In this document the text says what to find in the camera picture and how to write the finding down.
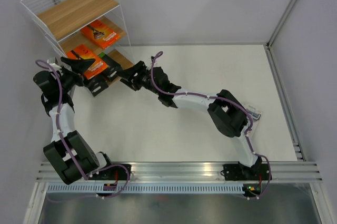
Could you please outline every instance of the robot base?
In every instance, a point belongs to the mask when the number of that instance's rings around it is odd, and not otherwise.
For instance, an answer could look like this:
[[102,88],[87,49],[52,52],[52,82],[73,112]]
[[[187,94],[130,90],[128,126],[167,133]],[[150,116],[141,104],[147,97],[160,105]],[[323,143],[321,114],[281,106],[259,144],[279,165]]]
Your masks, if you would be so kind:
[[224,164],[221,175],[225,177],[226,181],[259,181],[259,175],[261,175],[262,181],[268,181],[269,172],[268,164],[256,163],[249,168],[238,163]]

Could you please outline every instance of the aluminum frame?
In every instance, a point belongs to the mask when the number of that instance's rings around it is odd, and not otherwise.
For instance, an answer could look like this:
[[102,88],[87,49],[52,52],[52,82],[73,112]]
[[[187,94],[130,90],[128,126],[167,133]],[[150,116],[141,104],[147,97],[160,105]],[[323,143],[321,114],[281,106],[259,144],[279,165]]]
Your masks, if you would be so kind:
[[[293,119],[291,107],[286,96],[274,55],[272,45],[276,40],[280,30],[292,12],[293,7],[298,0],[290,0],[285,11],[283,12],[274,32],[269,41],[264,45],[266,56],[271,68],[275,81],[277,92],[282,104],[282,109],[290,130],[296,155],[297,162],[271,162],[273,180],[271,183],[308,183],[312,189],[313,198],[317,206],[322,223],[336,223],[335,216],[326,196],[325,187],[315,162],[305,161],[305,154],[302,153],[300,139],[297,127]],[[170,162],[170,163],[139,163],[132,162],[131,183],[194,183],[194,184],[224,184],[223,177],[220,175],[222,165],[228,162]],[[24,223],[37,223],[41,213],[42,204],[48,188],[49,182],[60,182],[60,178],[52,169],[51,165],[43,162],[40,166],[32,198],[29,202],[28,210]],[[95,183],[95,181],[85,181],[85,183]]]

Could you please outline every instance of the wooden shelf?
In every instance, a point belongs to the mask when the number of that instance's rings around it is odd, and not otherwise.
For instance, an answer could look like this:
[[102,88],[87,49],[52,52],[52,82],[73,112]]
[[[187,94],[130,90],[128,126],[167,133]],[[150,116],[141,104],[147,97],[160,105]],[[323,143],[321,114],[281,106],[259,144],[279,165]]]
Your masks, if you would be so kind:
[[65,0],[37,16],[60,40],[118,4],[115,0]]
[[[126,32],[119,28],[117,25],[115,25],[113,22],[111,22],[108,18],[106,17],[100,17],[99,20],[113,29],[116,33],[118,33],[121,38],[126,35]],[[86,38],[81,32],[77,32],[65,41],[60,43],[60,46],[62,47],[63,51],[69,52],[70,50],[74,49],[75,47],[79,46],[80,44],[86,45],[91,51],[93,51],[95,54],[100,54],[100,52],[103,51],[102,48],[97,46],[95,43],[93,43],[91,40]]]
[[[129,67],[133,66],[133,63],[130,62],[127,58],[125,58],[120,52],[118,52],[117,50],[112,50],[110,53],[108,53],[108,56],[111,59],[114,59],[116,62],[118,62],[121,66],[122,69],[128,69]],[[118,81],[120,79],[120,77],[117,77],[116,79],[114,79],[112,82],[107,81],[108,85],[111,85],[112,83]]]

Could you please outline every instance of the product box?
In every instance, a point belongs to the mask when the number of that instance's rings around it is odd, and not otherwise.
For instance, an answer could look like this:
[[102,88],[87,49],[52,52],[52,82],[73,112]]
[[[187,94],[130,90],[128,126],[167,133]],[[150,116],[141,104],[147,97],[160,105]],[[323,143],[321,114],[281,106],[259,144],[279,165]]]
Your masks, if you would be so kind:
[[102,49],[106,49],[121,38],[116,31],[99,20],[95,20],[83,27],[81,32]]
[[122,70],[121,65],[103,52],[100,53],[98,56],[108,65],[108,68],[102,71],[101,74],[109,81],[115,80],[117,78],[117,71]]
[[96,61],[84,72],[84,76],[87,80],[90,80],[94,76],[100,74],[102,71],[108,68],[108,65],[99,58],[94,52],[92,52],[88,47],[81,44],[74,48],[73,50],[66,53],[69,59],[96,59]]

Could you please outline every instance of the black bracket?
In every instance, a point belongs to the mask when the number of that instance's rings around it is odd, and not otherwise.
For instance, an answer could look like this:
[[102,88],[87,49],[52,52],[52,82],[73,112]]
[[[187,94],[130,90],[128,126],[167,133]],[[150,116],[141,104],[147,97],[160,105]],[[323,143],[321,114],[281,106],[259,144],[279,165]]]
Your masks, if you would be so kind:
[[261,175],[262,181],[268,181],[269,172],[268,164],[261,164],[255,172],[245,172],[242,170],[242,165],[238,163],[224,164],[221,175],[225,177],[226,181],[259,181],[259,175]]
[[[110,158],[105,153],[103,153],[103,152],[101,152],[101,153],[103,154],[104,159],[106,161],[105,167],[113,165]],[[128,170],[129,175],[131,176],[131,165],[130,164],[119,163],[119,165],[124,166]],[[118,177],[118,180],[127,180],[127,174],[122,167],[111,167],[107,170],[104,170],[104,171],[98,173],[98,174],[93,174],[93,177],[89,178],[89,180],[97,180],[97,181],[115,180],[116,177]]]

